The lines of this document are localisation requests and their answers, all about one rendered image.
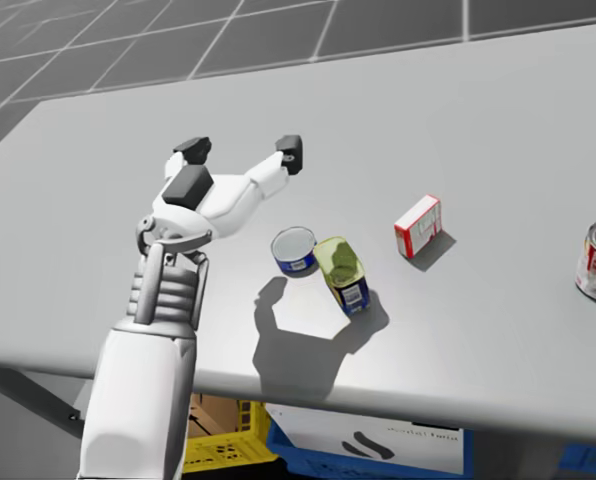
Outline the red and white carton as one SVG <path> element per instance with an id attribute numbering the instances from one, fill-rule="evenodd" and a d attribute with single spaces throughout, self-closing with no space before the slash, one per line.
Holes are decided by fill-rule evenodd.
<path id="1" fill-rule="evenodd" d="M 399 253 L 414 258 L 442 230 L 441 201 L 425 195 L 394 223 Z"/>

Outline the blue box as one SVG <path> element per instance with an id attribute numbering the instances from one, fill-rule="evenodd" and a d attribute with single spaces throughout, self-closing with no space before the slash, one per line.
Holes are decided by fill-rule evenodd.
<path id="1" fill-rule="evenodd" d="M 329 454 L 303 453 L 293 447 L 287 437 L 272 422 L 267 438 L 267 446 L 279 455 L 287 464 L 290 472 L 319 478 L 342 480 L 473 480 L 474 478 L 474 435 L 464 430 L 470 438 L 469 459 L 472 461 L 471 471 L 460 477 L 441 476 L 439 474 L 414 475 L 403 472 L 396 467 L 376 467 L 368 461 L 340 460 Z"/>

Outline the blue flat can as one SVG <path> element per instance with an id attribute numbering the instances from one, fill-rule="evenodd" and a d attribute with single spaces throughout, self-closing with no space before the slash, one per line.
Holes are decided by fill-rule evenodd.
<path id="1" fill-rule="evenodd" d="M 302 226 L 280 231 L 271 242 L 271 253 L 284 274 L 299 274 L 312 268 L 317 244 L 314 233 Z"/>

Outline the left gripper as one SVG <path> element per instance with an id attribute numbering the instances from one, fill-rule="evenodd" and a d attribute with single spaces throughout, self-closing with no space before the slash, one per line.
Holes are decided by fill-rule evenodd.
<path id="1" fill-rule="evenodd" d="M 165 163 L 164 178 L 169 180 L 152 204 L 158 228 L 182 237 L 210 233 L 214 239 L 238 232 L 263 199 L 284 189 L 303 168 L 300 135 L 285 135 L 275 147 L 246 176 L 213 176 L 199 166 L 212 149 L 209 137 L 194 137 L 176 146 Z"/>

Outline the green and blue rectangular can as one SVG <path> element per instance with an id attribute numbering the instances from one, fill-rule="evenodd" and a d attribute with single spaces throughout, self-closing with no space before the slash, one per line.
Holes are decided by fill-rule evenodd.
<path id="1" fill-rule="evenodd" d="M 364 266 L 344 237 L 317 243 L 314 256 L 327 287 L 347 316 L 370 306 Z"/>

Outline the brown box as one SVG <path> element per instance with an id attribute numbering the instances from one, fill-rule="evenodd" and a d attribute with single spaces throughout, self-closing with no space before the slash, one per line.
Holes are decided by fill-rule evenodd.
<path id="1" fill-rule="evenodd" d="M 235 399 L 193 394 L 191 397 L 188 437 L 198 438 L 237 431 L 239 402 Z"/>

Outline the yellow box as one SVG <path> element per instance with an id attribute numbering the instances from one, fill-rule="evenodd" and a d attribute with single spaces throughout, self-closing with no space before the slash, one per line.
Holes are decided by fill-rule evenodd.
<path id="1" fill-rule="evenodd" d="M 265 404 L 238 401 L 238 423 L 233 433 L 189 439 L 183 473 L 273 462 L 278 456 L 267 448 L 271 417 Z"/>

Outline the white box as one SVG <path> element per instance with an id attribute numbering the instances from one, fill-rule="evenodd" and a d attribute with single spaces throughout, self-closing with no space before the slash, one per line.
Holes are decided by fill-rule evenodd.
<path id="1" fill-rule="evenodd" d="M 470 438 L 462 429 L 271 403 L 266 410 L 303 453 L 394 466 L 421 476 L 460 477 L 471 471 Z"/>

